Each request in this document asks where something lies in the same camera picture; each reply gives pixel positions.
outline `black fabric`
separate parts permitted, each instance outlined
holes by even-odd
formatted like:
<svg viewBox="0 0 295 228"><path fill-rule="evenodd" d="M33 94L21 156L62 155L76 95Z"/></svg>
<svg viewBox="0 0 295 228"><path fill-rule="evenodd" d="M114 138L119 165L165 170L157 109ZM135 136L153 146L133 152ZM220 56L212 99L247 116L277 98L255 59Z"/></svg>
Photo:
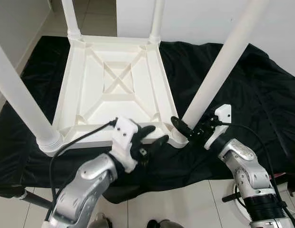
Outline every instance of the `black fabric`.
<svg viewBox="0 0 295 228"><path fill-rule="evenodd" d="M160 53L180 117L221 47L161 42ZM49 121L55 113L68 52L67 38L42 37L22 73L23 82ZM232 105L234 123L246 125L261 136L275 172L295 173L295 78L265 52L249 45L209 109L225 103ZM251 147L267 168L262 147L253 135L234 127L229 127L227 134ZM67 151L55 163L55 185L59 187L83 162L107 151L108 147ZM146 168L137 166L131 174L119 178L104 196L118 203L146 191L232 178L216 153L205 151L202 145L188 144L178 150L166 144ZM49 187L49 162L35 137L6 103L0 113L0 195L11 197L25 186Z"/></svg>

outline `metal stand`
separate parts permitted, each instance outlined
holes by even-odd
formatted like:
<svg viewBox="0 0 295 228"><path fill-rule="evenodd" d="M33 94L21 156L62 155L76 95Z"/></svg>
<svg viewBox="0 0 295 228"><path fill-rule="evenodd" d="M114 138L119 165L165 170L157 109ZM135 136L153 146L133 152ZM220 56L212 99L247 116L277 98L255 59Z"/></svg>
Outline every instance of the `metal stand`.
<svg viewBox="0 0 295 228"><path fill-rule="evenodd" d="M52 205L52 203L49 200L44 199L36 194L33 194L32 192L26 191L25 189L24 189L24 193L21 196L16 196L16 198L19 200L24 200L28 203L33 203L37 206L40 206L46 209L49 209Z"/></svg>

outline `black shoe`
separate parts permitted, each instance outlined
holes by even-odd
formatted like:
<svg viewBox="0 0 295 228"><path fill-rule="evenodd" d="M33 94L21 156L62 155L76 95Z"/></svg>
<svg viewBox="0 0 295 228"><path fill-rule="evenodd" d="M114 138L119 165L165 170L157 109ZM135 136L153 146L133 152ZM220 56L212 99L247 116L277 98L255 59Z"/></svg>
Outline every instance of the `black shoe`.
<svg viewBox="0 0 295 228"><path fill-rule="evenodd" d="M147 223L147 228L160 228L160 224L157 223L157 221L153 219Z"/></svg>

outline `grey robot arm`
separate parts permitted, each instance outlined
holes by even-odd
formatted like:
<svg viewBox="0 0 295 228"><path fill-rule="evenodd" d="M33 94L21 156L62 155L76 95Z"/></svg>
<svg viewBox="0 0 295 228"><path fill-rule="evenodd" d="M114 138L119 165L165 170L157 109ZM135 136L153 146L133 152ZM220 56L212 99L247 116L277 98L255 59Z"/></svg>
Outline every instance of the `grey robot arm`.
<svg viewBox="0 0 295 228"><path fill-rule="evenodd" d="M231 106L224 104L200 125L191 130L176 117L173 125L189 141L199 142L206 150L218 154L233 174L240 195L251 217L251 228L294 228L295 220L285 216L285 203L280 201L269 175L257 160L256 154L237 139L225 136L228 126L216 123L231 123Z"/></svg>
<svg viewBox="0 0 295 228"><path fill-rule="evenodd" d="M137 161L130 154L138 126L120 117L113 131L109 154L101 154L78 169L75 178L60 193L57 204L42 228L85 228L98 198L118 178L118 172L131 172Z"/></svg>

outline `black cable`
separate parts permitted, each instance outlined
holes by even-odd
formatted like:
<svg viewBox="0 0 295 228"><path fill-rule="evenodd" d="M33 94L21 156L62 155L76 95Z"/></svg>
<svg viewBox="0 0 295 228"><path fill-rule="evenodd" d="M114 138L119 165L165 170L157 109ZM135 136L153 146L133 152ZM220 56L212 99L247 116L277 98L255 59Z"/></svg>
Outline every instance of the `black cable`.
<svg viewBox="0 0 295 228"><path fill-rule="evenodd" d="M262 145L264 151L265 151L265 154L266 154L266 160L267 160L267 163L268 163L268 167L269 167L269 170L270 170L270 177L271 177L271 182L272 182L272 185L273 185L273 188L275 190L275 193L276 193L276 196L279 200L279 202L281 203L282 202L282 198L281 198L281 195L280 195L280 192L277 188L277 184L276 184L276 180L275 180L275 174L274 174L274 171L273 171L273 166L272 166L272 163L271 163L271 159L270 159L270 155L269 155L269 152L265 146L265 144L263 143L263 141L261 140L261 138L258 136L257 133L255 133L251 128L247 127L247 126L244 126L244 125L241 125L241 124L234 124L234 123L223 123L223 122L220 122L219 125L226 125L226 126L235 126L235 127L242 127L248 131L250 131L252 134L255 135L255 137L258 139L258 141L260 142L260 144ZM286 213L286 215L291 219L294 227L295 227L295 218L291 215L290 211L287 209L287 207L284 207L283 206L283 210L284 212Z"/></svg>
<svg viewBox="0 0 295 228"><path fill-rule="evenodd" d="M243 202L239 199L239 197L237 195L237 185L236 185L236 183L235 183L235 187L234 187L234 194L235 194L235 197L236 197L237 201L239 202L239 204L242 205L246 209L245 204L243 204Z"/></svg>
<svg viewBox="0 0 295 228"><path fill-rule="evenodd" d="M74 170L74 171L73 171L73 172L72 172L72 173L66 178L66 180L65 180L64 183L61 185L60 189L58 190L58 192L57 192L57 194L56 194L56 197L57 197L57 198L58 198L58 196L60 195L60 193L63 191L63 189L66 187L66 185L67 185L69 182L72 181L72 179L73 179L74 175L76 174L76 172L77 172L77 169ZM46 214L46 217L45 217L45 221L47 221L47 220L49 219L50 214L51 214L51 212L52 212L53 209L54 209L53 206L51 206L51 207L48 209L47 214Z"/></svg>
<svg viewBox="0 0 295 228"><path fill-rule="evenodd" d="M52 207L50 210L50 212L48 211L47 215L46 215L46 218L45 220L47 221L50 217L50 214L51 214L51 211L54 209L54 207L56 206L57 204L57 194L56 194L56 189L54 187L54 183L53 183L53 166L54 166L54 161L55 159L63 152L65 151L67 148L69 148L71 145L73 145L74 143L80 141L81 139L84 139L98 131L101 131L102 129L106 128L107 126L111 125L111 126L115 126L116 125L116 122L117 122L117 119L116 120L113 120L113 121L110 121L108 123L106 123L105 125L67 143L66 145L62 146L55 154L54 156L51 158L51 161L50 161L50 164L49 164L49 182L50 182L50 187L51 187L51 193L52 193Z"/></svg>

